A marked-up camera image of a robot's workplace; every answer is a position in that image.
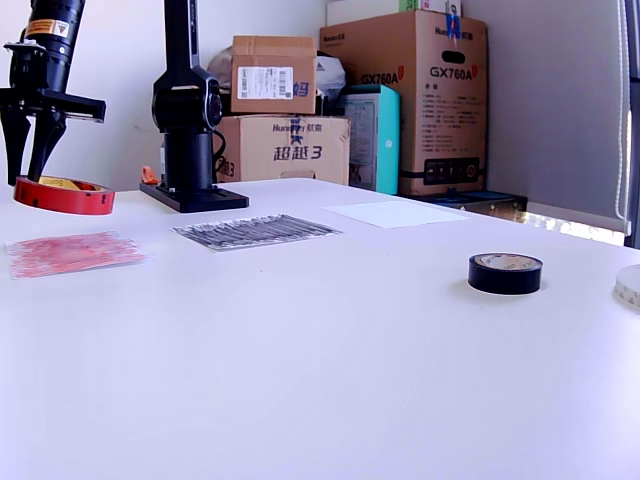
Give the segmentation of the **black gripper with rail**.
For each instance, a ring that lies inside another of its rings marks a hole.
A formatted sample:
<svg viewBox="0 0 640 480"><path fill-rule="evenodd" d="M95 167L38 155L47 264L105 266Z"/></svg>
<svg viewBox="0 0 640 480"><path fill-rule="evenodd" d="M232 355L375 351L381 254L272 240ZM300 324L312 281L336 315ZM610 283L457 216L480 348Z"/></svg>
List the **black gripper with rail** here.
<svg viewBox="0 0 640 480"><path fill-rule="evenodd" d="M44 47L7 47L12 54L9 87L1 89L1 109L17 109L35 117L35 132L27 178L39 181L45 165L66 131L66 116L102 123L106 102L66 92L69 65ZM8 184L21 175L26 140L31 127L24 113L2 113Z"/></svg>

